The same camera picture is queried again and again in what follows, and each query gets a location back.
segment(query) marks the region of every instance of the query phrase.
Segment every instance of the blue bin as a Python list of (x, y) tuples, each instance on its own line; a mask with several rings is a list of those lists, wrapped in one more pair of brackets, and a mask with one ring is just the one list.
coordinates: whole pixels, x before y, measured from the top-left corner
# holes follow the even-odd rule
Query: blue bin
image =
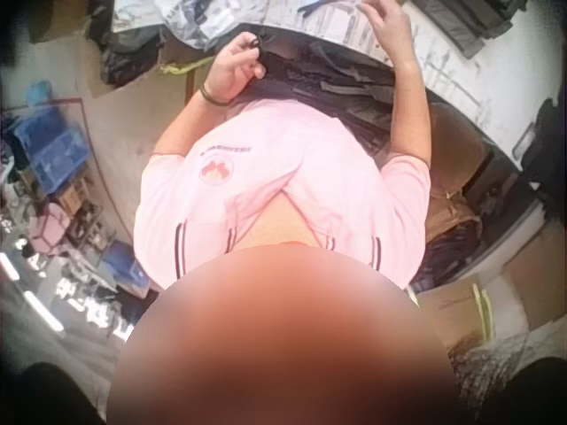
[(46, 194), (56, 192), (89, 158), (82, 131), (69, 127), (56, 107), (23, 119), (14, 130)]
[(150, 278), (143, 271), (134, 257), (132, 247), (121, 241), (114, 241), (106, 250), (103, 262), (114, 271), (114, 276), (145, 289), (150, 284)]

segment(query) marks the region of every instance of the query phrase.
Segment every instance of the embroidered logo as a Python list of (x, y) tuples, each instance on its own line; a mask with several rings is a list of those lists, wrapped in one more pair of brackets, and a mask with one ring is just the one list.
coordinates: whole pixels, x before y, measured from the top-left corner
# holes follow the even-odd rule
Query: embroidered logo
[(205, 160), (199, 176), (205, 183), (222, 184), (232, 175), (233, 169), (230, 159), (214, 155)]

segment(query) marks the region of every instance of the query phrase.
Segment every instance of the black bracelet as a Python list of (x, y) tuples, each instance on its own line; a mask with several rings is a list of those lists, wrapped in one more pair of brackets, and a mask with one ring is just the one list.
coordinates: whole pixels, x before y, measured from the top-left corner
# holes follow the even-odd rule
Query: black bracelet
[(208, 91), (206, 91), (205, 89), (205, 84), (201, 84), (201, 87), (199, 88), (199, 91), (201, 92), (201, 95), (203, 95), (203, 97), (205, 98), (205, 100), (209, 103), (209, 104), (213, 104), (215, 106), (230, 106), (232, 104), (232, 101), (229, 100), (228, 102), (223, 102), (221, 100), (217, 100), (214, 97), (212, 97)]

